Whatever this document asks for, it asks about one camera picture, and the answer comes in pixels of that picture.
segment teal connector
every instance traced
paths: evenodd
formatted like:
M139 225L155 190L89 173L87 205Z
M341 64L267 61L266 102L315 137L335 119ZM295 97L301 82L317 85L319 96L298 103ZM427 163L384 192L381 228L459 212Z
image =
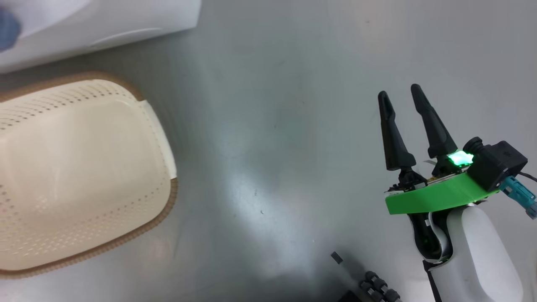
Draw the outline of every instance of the teal connector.
M504 192L509 198L516 201L524 209L526 214L532 219L537 218L537 203L535 202L535 194L529 191L523 184L513 176L506 178L499 187L500 191Z

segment gray table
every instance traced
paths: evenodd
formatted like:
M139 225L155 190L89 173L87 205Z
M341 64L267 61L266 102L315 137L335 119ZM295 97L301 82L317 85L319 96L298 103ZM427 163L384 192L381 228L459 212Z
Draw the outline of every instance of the gray table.
M0 300L335 301L351 282L336 250L406 301L431 301L410 223L383 202L397 173L384 169L376 95L390 94L418 161L415 82L459 147L508 140L535 173L536 13L532 0L206 0L195 30L0 76L0 91L86 70L130 80L161 119L180 185L157 228L0 281ZM482 207L532 301L537 225L502 196Z

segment beige basket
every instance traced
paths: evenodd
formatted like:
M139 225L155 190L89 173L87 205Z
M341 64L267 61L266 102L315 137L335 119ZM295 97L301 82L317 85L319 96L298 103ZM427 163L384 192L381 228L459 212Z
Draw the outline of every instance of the beige basket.
M79 262L158 225L177 195L153 110L86 73L0 96L0 277Z

